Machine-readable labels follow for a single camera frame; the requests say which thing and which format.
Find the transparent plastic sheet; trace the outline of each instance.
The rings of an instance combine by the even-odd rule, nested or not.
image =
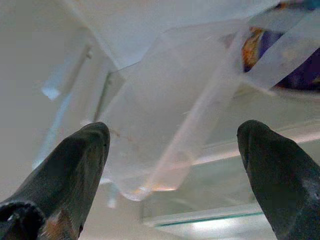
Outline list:
[[[100,117],[111,131],[102,177],[135,201],[177,189],[241,82],[269,90],[319,47],[306,24],[318,13],[298,17],[247,73],[241,59],[250,35],[245,21],[162,34]]]

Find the white ceiling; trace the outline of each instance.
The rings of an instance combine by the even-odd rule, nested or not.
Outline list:
[[[171,28],[257,14],[280,0],[60,0],[99,39],[121,69],[141,60]]]

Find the transparent plastic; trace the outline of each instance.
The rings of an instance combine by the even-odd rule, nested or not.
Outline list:
[[[163,33],[99,118],[111,131],[102,178],[135,201],[176,190],[239,85],[269,90],[319,47],[317,36],[301,35],[301,26],[309,26],[303,21],[318,16],[299,15],[296,27],[247,73],[241,58],[250,35],[245,20]]]

